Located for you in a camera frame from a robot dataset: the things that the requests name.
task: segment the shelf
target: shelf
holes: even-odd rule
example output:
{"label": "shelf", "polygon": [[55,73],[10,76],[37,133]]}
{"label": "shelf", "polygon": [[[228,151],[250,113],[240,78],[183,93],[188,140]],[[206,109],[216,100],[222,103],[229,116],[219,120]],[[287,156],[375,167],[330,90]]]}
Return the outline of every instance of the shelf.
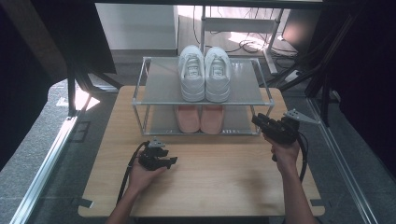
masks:
{"label": "shelf", "polygon": [[[144,58],[132,101],[143,135],[185,134],[177,127],[174,112],[177,105],[223,105],[225,115],[220,134],[259,134],[258,128],[250,122],[251,116],[255,114],[254,105],[266,106],[269,114],[274,100],[266,87],[257,59],[231,58],[231,93],[229,99],[220,104],[206,99],[196,103],[185,101],[181,96],[177,63],[178,57]],[[143,78],[147,79],[146,86],[144,90],[139,90],[143,89],[140,86]],[[266,89],[267,101],[262,98],[260,85]]]}

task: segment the pink shoe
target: pink shoe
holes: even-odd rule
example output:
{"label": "pink shoe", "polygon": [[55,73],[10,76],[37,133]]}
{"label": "pink shoe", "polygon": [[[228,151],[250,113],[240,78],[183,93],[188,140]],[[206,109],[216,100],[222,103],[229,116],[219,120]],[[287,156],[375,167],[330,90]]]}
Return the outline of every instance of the pink shoe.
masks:
{"label": "pink shoe", "polygon": [[201,131],[209,134],[221,133],[224,121],[222,105],[203,105],[201,116]]}
{"label": "pink shoe", "polygon": [[175,106],[178,128],[183,133],[196,133],[200,128],[197,105]]}

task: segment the person's arm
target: person's arm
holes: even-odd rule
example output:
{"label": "person's arm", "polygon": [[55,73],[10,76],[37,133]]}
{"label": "person's arm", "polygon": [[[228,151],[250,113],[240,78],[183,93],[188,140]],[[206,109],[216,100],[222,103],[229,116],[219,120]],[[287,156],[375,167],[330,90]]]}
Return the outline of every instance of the person's arm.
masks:
{"label": "person's arm", "polygon": [[273,145],[271,151],[276,154],[277,169],[282,175],[286,223],[316,224],[297,172],[298,142],[280,145],[266,136],[264,138]]}
{"label": "person's arm", "polygon": [[134,201],[137,196],[149,186],[151,181],[157,176],[166,171],[166,167],[162,167],[155,171],[148,171],[141,166],[137,161],[134,162],[131,173],[129,173],[129,184],[125,190],[124,195],[117,203],[106,224],[111,223],[126,223],[131,214]]}

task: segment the shoe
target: shoe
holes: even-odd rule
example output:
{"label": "shoe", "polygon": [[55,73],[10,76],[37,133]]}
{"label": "shoe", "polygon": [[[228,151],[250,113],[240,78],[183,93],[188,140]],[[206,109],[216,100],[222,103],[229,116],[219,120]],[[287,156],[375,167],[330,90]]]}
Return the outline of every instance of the shoe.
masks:
{"label": "shoe", "polygon": [[197,105],[175,106],[177,126],[183,133],[196,133],[200,129]]}
{"label": "shoe", "polygon": [[197,102],[205,98],[204,56],[198,47],[184,48],[178,59],[181,95],[185,101]]}
{"label": "shoe", "polygon": [[211,48],[205,56],[205,97],[214,103],[225,102],[230,95],[232,67],[224,49]]}
{"label": "shoe", "polygon": [[208,134],[218,134],[222,131],[224,121],[223,105],[203,105],[201,116],[201,131]]}

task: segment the wooden table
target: wooden table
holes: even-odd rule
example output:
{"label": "wooden table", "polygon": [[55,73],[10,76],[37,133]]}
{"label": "wooden table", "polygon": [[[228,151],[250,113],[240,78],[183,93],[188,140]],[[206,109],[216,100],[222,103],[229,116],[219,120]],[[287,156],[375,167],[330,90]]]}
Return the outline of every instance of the wooden table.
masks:
{"label": "wooden table", "polygon": [[[271,118],[287,111],[282,95],[270,89],[275,100]],[[132,96],[134,87],[120,89],[80,206],[83,217],[107,217],[116,205],[126,165],[135,149],[152,136],[140,134]],[[264,108],[255,106],[256,112]],[[168,156],[178,160],[136,201],[136,217],[243,217],[283,216],[282,180],[271,160],[270,144],[258,135],[162,135]],[[308,201],[320,200],[309,167],[304,191]],[[323,206],[311,206],[315,216]]]}

